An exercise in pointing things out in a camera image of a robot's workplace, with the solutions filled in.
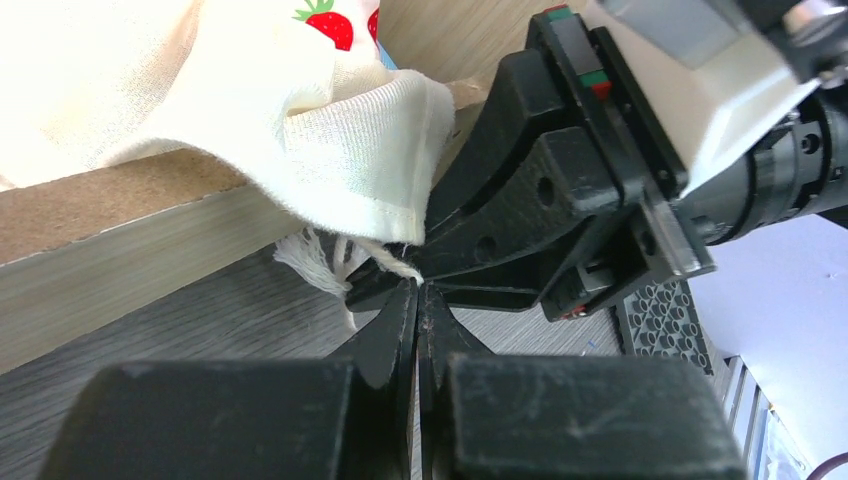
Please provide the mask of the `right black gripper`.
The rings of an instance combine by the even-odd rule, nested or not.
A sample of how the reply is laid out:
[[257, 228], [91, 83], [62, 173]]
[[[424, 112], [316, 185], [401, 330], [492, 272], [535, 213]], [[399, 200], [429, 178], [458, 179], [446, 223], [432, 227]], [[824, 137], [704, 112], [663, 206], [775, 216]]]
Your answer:
[[531, 18], [392, 253], [450, 304], [561, 319], [846, 204], [845, 2], [590, 1]]

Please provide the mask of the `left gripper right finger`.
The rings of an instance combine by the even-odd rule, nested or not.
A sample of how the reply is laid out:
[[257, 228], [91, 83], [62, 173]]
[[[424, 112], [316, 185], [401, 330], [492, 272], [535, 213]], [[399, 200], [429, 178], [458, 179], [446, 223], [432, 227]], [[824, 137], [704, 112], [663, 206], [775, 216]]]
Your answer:
[[743, 479], [714, 391], [681, 360], [498, 355], [421, 290], [427, 479]]

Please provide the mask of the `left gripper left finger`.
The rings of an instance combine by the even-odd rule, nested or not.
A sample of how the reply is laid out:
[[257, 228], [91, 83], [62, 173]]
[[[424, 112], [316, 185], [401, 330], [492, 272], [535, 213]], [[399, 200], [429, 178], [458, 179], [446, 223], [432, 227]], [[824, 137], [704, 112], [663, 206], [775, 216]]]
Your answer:
[[418, 288], [322, 358], [136, 361], [98, 372], [43, 479], [407, 479]]

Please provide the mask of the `wooden pet bed frame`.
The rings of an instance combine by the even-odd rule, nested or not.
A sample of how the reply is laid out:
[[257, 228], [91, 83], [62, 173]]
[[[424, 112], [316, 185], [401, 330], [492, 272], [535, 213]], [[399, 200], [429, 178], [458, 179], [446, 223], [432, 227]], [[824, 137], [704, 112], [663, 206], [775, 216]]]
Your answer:
[[[376, 1], [385, 64], [446, 85], [458, 134], [540, 1]], [[1, 187], [10, 371], [305, 227], [214, 157], [175, 150]]]

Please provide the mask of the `strawberry print ruffled blanket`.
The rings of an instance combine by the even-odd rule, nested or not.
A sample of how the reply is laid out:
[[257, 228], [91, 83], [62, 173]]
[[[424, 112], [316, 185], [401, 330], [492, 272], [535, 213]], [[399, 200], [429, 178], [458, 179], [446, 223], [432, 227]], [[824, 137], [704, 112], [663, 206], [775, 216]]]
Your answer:
[[448, 87], [384, 63], [376, 1], [5, 1], [1, 187], [175, 150], [214, 157], [305, 224], [276, 258], [343, 296], [337, 236], [389, 265], [424, 241]]

